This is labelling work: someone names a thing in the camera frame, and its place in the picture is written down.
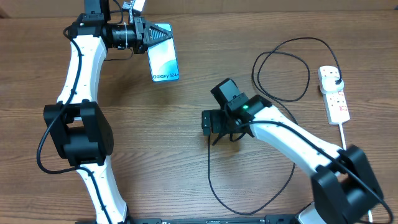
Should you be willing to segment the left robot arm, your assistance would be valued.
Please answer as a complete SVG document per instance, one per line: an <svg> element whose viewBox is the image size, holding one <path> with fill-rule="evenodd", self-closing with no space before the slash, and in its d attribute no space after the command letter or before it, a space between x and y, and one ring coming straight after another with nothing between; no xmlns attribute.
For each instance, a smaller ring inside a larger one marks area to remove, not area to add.
<svg viewBox="0 0 398 224"><path fill-rule="evenodd" d="M47 129L37 149L37 165L45 173L77 172L93 202L95 223L133 223L111 166L113 131L98 105L102 65L109 49L133 55L173 37L172 31L145 20L144 1L125 2L128 23L112 23L109 2L85 1L85 11L63 30L71 57L63 90L54 105L44 108Z"/></svg>

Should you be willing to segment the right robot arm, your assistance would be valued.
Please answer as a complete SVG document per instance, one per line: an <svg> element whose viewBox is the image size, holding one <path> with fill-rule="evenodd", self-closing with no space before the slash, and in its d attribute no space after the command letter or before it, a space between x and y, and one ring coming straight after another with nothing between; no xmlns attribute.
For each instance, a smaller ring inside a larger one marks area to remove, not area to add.
<svg viewBox="0 0 398 224"><path fill-rule="evenodd" d="M313 202L291 223L361 223L376 205L384 205L380 185L364 151L343 149L304 130L270 101L248 98L227 78L211 90L218 110L202 112L206 136L250 135L275 147L309 177Z"/></svg>

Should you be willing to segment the smartphone with blue screen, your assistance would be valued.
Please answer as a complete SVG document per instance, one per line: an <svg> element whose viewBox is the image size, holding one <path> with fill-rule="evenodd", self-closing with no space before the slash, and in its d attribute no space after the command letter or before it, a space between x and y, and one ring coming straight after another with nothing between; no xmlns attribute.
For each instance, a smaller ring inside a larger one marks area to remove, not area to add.
<svg viewBox="0 0 398 224"><path fill-rule="evenodd" d="M180 78L173 37L149 47L147 54L153 82L171 82Z"/></svg>

